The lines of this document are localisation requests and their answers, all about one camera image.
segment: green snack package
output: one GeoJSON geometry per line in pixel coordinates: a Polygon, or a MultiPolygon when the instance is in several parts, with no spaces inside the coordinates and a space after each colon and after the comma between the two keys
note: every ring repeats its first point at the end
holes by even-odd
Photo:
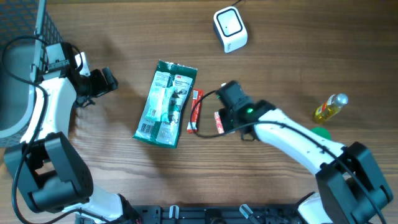
{"type": "Polygon", "coordinates": [[[159,61],[135,139],[162,147],[176,148],[184,110],[197,69],[159,61]]]}

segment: small white box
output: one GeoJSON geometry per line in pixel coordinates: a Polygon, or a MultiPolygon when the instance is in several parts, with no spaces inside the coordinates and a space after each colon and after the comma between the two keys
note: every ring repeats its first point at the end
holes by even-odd
{"type": "Polygon", "coordinates": [[[243,24],[239,11],[233,7],[226,7],[214,14],[213,28],[225,53],[229,53],[248,42],[248,32],[243,24]]]}

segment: red snack stick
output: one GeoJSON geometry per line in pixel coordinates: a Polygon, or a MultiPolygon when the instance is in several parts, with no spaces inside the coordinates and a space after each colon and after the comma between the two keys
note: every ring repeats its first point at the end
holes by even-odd
{"type": "Polygon", "coordinates": [[[223,123],[221,123],[221,118],[220,118],[220,114],[218,113],[218,111],[214,112],[214,119],[216,120],[218,134],[223,134],[224,127],[223,127],[223,123]]]}
{"type": "MultiPolygon", "coordinates": [[[[193,109],[193,106],[195,106],[197,101],[200,100],[204,94],[205,94],[205,92],[203,90],[193,89],[193,100],[192,100],[191,111],[193,109]]],[[[190,122],[188,122],[188,127],[187,127],[188,133],[193,133],[194,131],[198,131],[197,122],[198,122],[198,118],[199,118],[199,114],[200,114],[200,107],[201,107],[201,102],[198,104],[198,106],[195,108],[195,110],[193,112],[193,116],[192,116],[193,128],[191,127],[190,122]]]]}

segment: yellow bottle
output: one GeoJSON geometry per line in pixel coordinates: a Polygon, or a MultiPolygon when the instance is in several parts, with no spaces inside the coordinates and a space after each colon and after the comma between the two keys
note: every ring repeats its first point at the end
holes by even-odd
{"type": "Polygon", "coordinates": [[[333,115],[339,113],[348,103],[348,97],[344,93],[331,95],[329,100],[318,107],[313,113],[313,119],[316,123],[322,124],[329,120],[333,115]]]}

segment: bottle cap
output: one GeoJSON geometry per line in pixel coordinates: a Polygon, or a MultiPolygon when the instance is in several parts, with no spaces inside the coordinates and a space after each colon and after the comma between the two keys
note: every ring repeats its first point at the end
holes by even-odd
{"type": "Polygon", "coordinates": [[[337,106],[344,106],[348,103],[348,96],[344,93],[340,93],[336,96],[335,103],[337,106]]]}

